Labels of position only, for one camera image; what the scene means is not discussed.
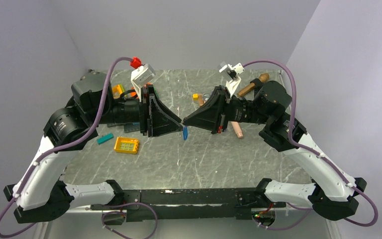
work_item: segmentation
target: gray wall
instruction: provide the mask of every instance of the gray wall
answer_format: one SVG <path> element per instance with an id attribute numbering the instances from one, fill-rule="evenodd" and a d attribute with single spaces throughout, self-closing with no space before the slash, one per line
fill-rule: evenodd
<path id="1" fill-rule="evenodd" d="M 51 2 L 0 0 L 0 211 L 3 187 L 24 174 L 46 121 L 85 69 Z M 5 234 L 21 228 L 12 211 L 1 224 Z"/>
<path id="2" fill-rule="evenodd" d="M 339 166 L 368 182 L 371 228 L 339 222 L 343 238 L 382 238 L 382 1 L 322 0 L 288 64 L 297 117 Z M 372 209 L 358 196 L 354 219 Z"/>
<path id="3" fill-rule="evenodd" d="M 214 69 L 262 57 L 286 62 L 320 0 L 52 2 L 89 67 L 138 56 L 157 69 Z"/>

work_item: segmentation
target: red connector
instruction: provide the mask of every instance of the red connector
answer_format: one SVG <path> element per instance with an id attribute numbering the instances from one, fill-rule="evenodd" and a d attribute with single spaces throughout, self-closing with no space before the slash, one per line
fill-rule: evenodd
<path id="1" fill-rule="evenodd" d="M 141 60 L 138 57 L 133 57 L 131 63 L 129 63 L 130 66 L 132 66 L 134 69 L 137 69 L 138 67 L 142 66 Z"/>

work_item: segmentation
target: gray marble tabletop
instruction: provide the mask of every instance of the gray marble tabletop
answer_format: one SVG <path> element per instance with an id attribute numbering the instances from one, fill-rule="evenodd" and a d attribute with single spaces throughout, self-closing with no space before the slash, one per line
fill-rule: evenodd
<path id="1" fill-rule="evenodd" d="M 279 81 L 277 71 L 247 70 L 240 88 L 261 73 Z M 131 88 L 130 71 L 118 71 L 112 85 Z M 216 70 L 156 71 L 153 83 L 161 101 L 180 118 L 198 108 L 193 93 L 210 93 L 225 80 Z M 139 132 L 124 133 L 123 126 L 100 125 L 99 135 L 113 133 L 114 139 L 98 145 L 96 139 L 67 167 L 65 181 L 71 184 L 95 184 L 115 179 L 123 189 L 185 189 L 255 187 L 262 178 L 282 182 L 308 183 L 309 176 L 296 163 L 263 142 L 258 132 L 263 125 L 241 124 L 244 138 L 238 139 L 232 126 L 221 134 L 188 127 L 188 139 L 182 133 L 147 138 Z M 140 140 L 137 154 L 113 150 L 116 137 Z"/>

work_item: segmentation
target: purple cable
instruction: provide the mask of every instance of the purple cable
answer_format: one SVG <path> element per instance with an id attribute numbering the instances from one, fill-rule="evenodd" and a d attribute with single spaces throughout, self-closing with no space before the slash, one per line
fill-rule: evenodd
<path id="1" fill-rule="evenodd" d="M 154 211 L 154 209 L 153 209 L 152 207 L 150 207 L 149 205 L 144 204 L 144 203 L 126 203 L 126 204 L 122 204 L 122 205 L 118 205 L 118 206 L 110 206 L 110 207 L 111 207 L 111 208 L 121 208 L 121 207 L 130 206 L 130 205 L 141 205 L 141 206 L 144 206 L 144 207 L 150 209 L 150 211 L 153 213 L 153 215 L 154 215 L 154 219 L 155 219 L 155 222 L 156 222 L 155 225 L 154 225 L 154 229 L 153 229 L 153 231 L 152 231 L 148 236 L 146 236 L 144 239 L 149 239 L 149 238 L 151 238 L 151 237 L 154 235 L 154 233 L 156 232 L 156 229 L 157 229 L 157 214 L 156 214 L 156 212 Z M 121 214 L 121 215 L 125 215 L 124 213 L 122 213 L 122 212 L 118 212 L 118 211 L 111 211 L 111 212 L 107 212 L 107 213 L 103 214 L 103 216 L 101 217 L 101 223 L 102 223 L 103 227 L 106 228 L 106 229 L 108 229 L 109 231 L 111 231 L 111 232 L 117 234 L 117 235 L 120 236 L 120 237 L 123 237 L 123 238 L 125 238 L 125 239 L 132 239 L 132 238 L 129 238 L 129 237 L 127 237 L 127 236 L 121 234 L 121 233 L 118 232 L 117 230 L 114 230 L 114 229 L 112 229 L 112 228 L 110 228 L 110 227 L 108 227 L 108 226 L 106 226 L 106 225 L 104 224 L 104 217 L 106 217 L 107 215 L 110 215 L 110 214 Z"/>
<path id="2" fill-rule="evenodd" d="M 66 149 L 66 148 L 70 148 L 70 147 L 73 147 L 81 142 L 83 142 L 84 140 L 86 140 L 92 133 L 93 131 L 97 128 L 98 126 L 98 123 L 100 121 L 100 118 L 101 118 L 101 115 L 103 114 L 103 108 L 104 108 L 104 102 L 105 102 L 105 99 L 106 99 L 106 94 L 107 94 L 107 90 L 109 88 L 109 84 L 110 84 L 110 77 L 112 76 L 112 73 L 113 73 L 113 70 L 115 69 L 115 66 L 118 62 L 120 61 L 132 61 L 132 58 L 129 58 L 129 57 L 119 57 L 118 59 L 116 59 L 112 65 L 109 67 L 109 70 L 107 71 L 107 75 L 106 75 L 106 79 L 104 80 L 104 85 L 103 85 L 103 91 L 101 93 L 101 98 L 100 98 L 100 103 L 99 103 L 99 107 L 98 107 L 98 110 L 97 110 L 97 114 L 96 114 L 96 118 L 95 118 L 95 121 L 93 122 L 92 126 L 90 127 L 89 131 L 87 131 L 86 134 L 84 134 L 81 138 L 75 140 L 74 142 L 71 142 L 71 143 L 67 143 L 67 144 L 64 144 L 64 145 L 61 145 L 61 146 L 58 146 L 58 147 L 55 147 L 55 148 L 52 148 L 52 149 L 49 149 L 48 151 L 42 153 L 39 157 L 37 157 L 37 159 L 35 160 L 35 162 L 37 163 L 40 163 L 45 157 L 47 157 L 48 155 L 50 155 L 51 153 L 54 153 L 54 152 L 58 152 L 58 151 L 61 151 L 63 149 Z M 25 176 L 23 178 L 23 180 L 21 181 L 20 183 L 20 186 L 17 190 L 17 192 L 15 194 L 20 194 L 22 192 L 22 190 L 24 189 L 25 187 L 25 184 L 27 183 L 28 179 L 30 178 L 31 174 L 33 173 L 33 170 L 36 166 L 34 166 L 33 164 L 28 168 L 27 172 L 25 173 Z M 0 222 L 2 220 L 2 218 L 4 217 L 5 213 L 8 211 L 8 209 L 11 207 L 11 205 L 15 202 L 16 198 L 12 198 L 11 201 L 8 203 L 8 205 L 4 208 L 4 210 L 0 213 Z M 14 236 L 17 236 L 23 232 L 25 232 L 26 230 L 28 230 L 30 227 L 32 227 L 35 223 L 33 224 L 30 224 L 29 226 L 27 226 L 26 228 L 16 232 L 16 233 L 12 233 L 12 234 L 9 234 L 9 235 L 3 235 L 0 233 L 0 238 L 11 238 L 11 237 L 14 237 Z"/>
<path id="3" fill-rule="evenodd" d="M 293 123 L 295 121 L 295 110 L 296 110 L 296 84 L 295 84 L 295 78 L 293 77 L 292 72 L 290 72 L 289 68 L 285 64 L 283 64 L 283 63 L 281 63 L 279 61 L 269 60 L 269 59 L 252 61 L 252 62 L 249 62 L 249 63 L 244 64 L 242 66 L 243 67 L 247 67 L 247 66 L 252 65 L 254 63 L 271 63 L 271 64 L 274 64 L 274 65 L 277 65 L 277 66 L 281 67 L 286 72 L 287 76 L 289 77 L 290 86 L 292 88 L 292 102 L 290 104 L 291 105 L 291 109 L 290 109 L 290 119 L 289 119 L 289 128 L 288 128 L 289 132 L 287 133 L 287 137 L 288 137 L 290 143 L 295 145 L 296 147 L 300 147 L 300 148 L 306 149 L 306 150 L 312 152 L 313 154 L 319 156 L 320 153 L 317 152 L 315 149 L 310 148 L 308 146 L 305 146 L 303 144 L 300 144 L 300 143 L 296 142 L 293 139 L 293 137 L 292 137 Z M 336 167 L 336 165 L 334 163 L 332 163 L 328 158 L 321 157 L 321 159 L 324 160 L 328 165 L 330 165 L 330 167 L 333 168 L 333 170 L 340 176 L 340 178 L 346 184 L 350 183 L 348 181 L 348 179 L 345 177 L 345 175 L 343 175 L 342 172 Z M 377 219 L 379 218 L 379 211 L 377 209 L 377 206 L 375 205 L 375 203 L 365 193 L 363 193 L 357 187 L 352 186 L 351 188 L 353 190 L 355 190 L 358 194 L 363 196 L 369 202 L 369 204 L 373 208 L 374 216 L 373 216 L 373 219 L 369 223 L 359 223 L 359 222 L 355 222 L 355 221 L 353 221 L 351 219 L 348 219 L 348 218 L 344 218 L 344 219 L 347 220 L 348 222 L 351 222 L 351 223 L 356 224 L 358 226 L 371 227 L 372 225 L 376 224 Z"/>
<path id="4" fill-rule="evenodd" d="M 311 211 L 312 210 L 312 208 L 300 208 L 300 207 L 297 207 L 297 206 L 295 206 L 295 205 L 292 205 L 292 204 L 290 204 L 290 203 L 287 203 L 291 208 L 295 208 L 295 209 L 297 209 L 297 210 L 301 210 L 301 211 Z"/>
<path id="5" fill-rule="evenodd" d="M 304 221 L 304 219 L 308 216 L 308 214 L 309 214 L 310 212 L 311 212 L 311 211 L 307 211 L 307 212 L 306 212 L 304 215 L 302 215 L 302 217 L 301 217 L 298 221 L 296 221 L 294 224 L 289 225 L 289 226 L 284 227 L 284 228 L 270 228 L 270 227 L 267 227 L 267 226 L 265 226 L 265 225 L 263 225 L 263 224 L 260 224 L 260 226 L 261 226 L 261 227 L 264 227 L 266 230 L 272 230 L 272 231 L 284 231 L 284 230 L 288 230 L 288 229 L 291 229 L 291 228 L 295 227 L 296 225 L 300 224 L 302 221 Z M 259 225 L 259 223 L 254 219 L 254 217 L 253 217 L 253 221 L 254 221 L 257 225 Z"/>

